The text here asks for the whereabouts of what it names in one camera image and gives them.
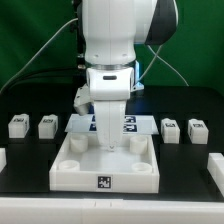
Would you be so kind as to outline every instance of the white plastic fixture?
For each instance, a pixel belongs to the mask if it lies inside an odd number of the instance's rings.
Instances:
[[[188,135],[193,144],[207,144],[208,128],[204,121],[191,119],[188,121]]]
[[[58,130],[58,117],[56,115],[43,116],[39,125],[40,139],[53,139]]]
[[[161,134],[164,143],[179,144],[180,128],[175,120],[163,119],[161,121]]]
[[[221,153],[209,153],[208,171],[224,196],[224,157]]]
[[[6,155],[5,155],[5,149],[0,148],[0,173],[6,166]]]
[[[223,224],[224,204],[119,199],[0,198],[2,224]]]
[[[29,115],[15,115],[8,124],[8,128],[9,138],[25,138],[30,128]]]
[[[123,135],[114,152],[99,145],[96,133],[85,136],[88,149],[82,152],[72,146],[77,134],[67,134],[50,170],[50,190],[158,193],[159,170],[151,135],[141,137],[147,148],[138,154],[130,149],[135,134]],[[86,148],[86,139],[80,139],[77,146]]]

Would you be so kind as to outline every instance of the printed tag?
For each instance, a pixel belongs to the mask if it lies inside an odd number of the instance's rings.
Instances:
[[[111,176],[98,176],[97,177],[97,188],[98,189],[107,189],[112,188],[112,177]]]

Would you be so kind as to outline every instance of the white box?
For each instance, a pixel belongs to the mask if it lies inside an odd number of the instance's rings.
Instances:
[[[188,135],[193,144],[207,144],[208,132],[204,121],[196,119],[188,121]]]
[[[30,128],[29,115],[15,115],[10,121],[8,128],[9,138],[24,138]]]
[[[38,125],[40,139],[53,139],[58,130],[58,117],[56,115],[44,116]]]
[[[0,148],[0,173],[6,166],[6,155],[5,155],[5,149]]]
[[[158,193],[159,170],[151,135],[145,135],[143,154],[130,151],[133,134],[124,134],[114,152],[99,145],[96,133],[85,133],[88,149],[77,150],[72,147],[76,135],[67,134],[51,167],[50,190]],[[85,138],[76,139],[80,144]]]
[[[161,134],[164,143],[179,144],[180,128],[175,120],[163,119],[161,121]]]

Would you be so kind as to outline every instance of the green backdrop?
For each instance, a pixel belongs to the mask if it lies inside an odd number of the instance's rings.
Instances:
[[[191,86],[215,88],[224,95],[224,0],[176,2],[179,26],[160,56]],[[0,86],[74,16],[71,0],[1,0]],[[75,65],[75,39],[75,34],[66,29],[27,71]],[[136,46],[136,53],[146,68],[152,59],[151,53],[145,46]],[[153,65],[144,84],[184,85],[159,61]]]

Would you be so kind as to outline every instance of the white plastic part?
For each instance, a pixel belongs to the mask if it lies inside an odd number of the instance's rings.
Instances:
[[[209,153],[208,171],[224,196],[224,157],[221,153]]]
[[[157,0],[134,0],[136,34],[135,43],[145,43],[152,23]]]
[[[208,132],[204,121],[196,119],[188,121],[188,135],[193,144],[207,144]]]
[[[223,224],[224,204],[119,199],[0,198],[4,224]]]
[[[87,62],[97,65],[122,65],[135,60],[134,10],[134,0],[83,1]]]
[[[65,160],[59,163],[58,170],[61,171],[79,171],[80,164],[75,160]]]
[[[89,68],[87,80],[92,100],[127,100],[131,82],[134,82],[134,69],[106,71]]]
[[[133,134],[123,135],[117,150],[109,152],[99,145],[96,134],[86,133],[89,147],[84,153],[71,150],[74,135],[67,134],[51,167],[50,190],[158,193],[159,170],[150,135],[145,136],[147,151],[139,155],[130,152]],[[78,162],[80,170],[59,169],[68,160]]]
[[[58,130],[58,117],[56,115],[44,116],[38,125],[40,139],[53,139]]]
[[[97,137],[109,151],[114,151],[122,139],[125,107],[126,101],[94,102]]]
[[[30,128],[29,115],[15,115],[10,121],[8,128],[9,138],[25,138]]]
[[[147,137],[135,135],[130,138],[130,152],[135,154],[143,154],[147,151]]]
[[[115,71],[87,70],[90,97],[94,100],[98,139],[108,150],[115,150],[121,141],[126,100],[130,98],[133,77],[133,68]]]
[[[83,153],[88,149],[88,137],[86,135],[76,134],[70,138],[71,151]]]
[[[91,99],[89,87],[87,85],[84,85],[83,87],[78,88],[74,99],[74,108],[76,112],[81,116],[88,114],[90,103]]]
[[[161,121],[161,134],[164,143],[179,144],[180,128],[175,120],[163,119]]]
[[[148,163],[135,163],[132,165],[135,173],[152,173],[152,166]]]
[[[0,173],[6,166],[6,155],[5,155],[5,149],[0,148]]]

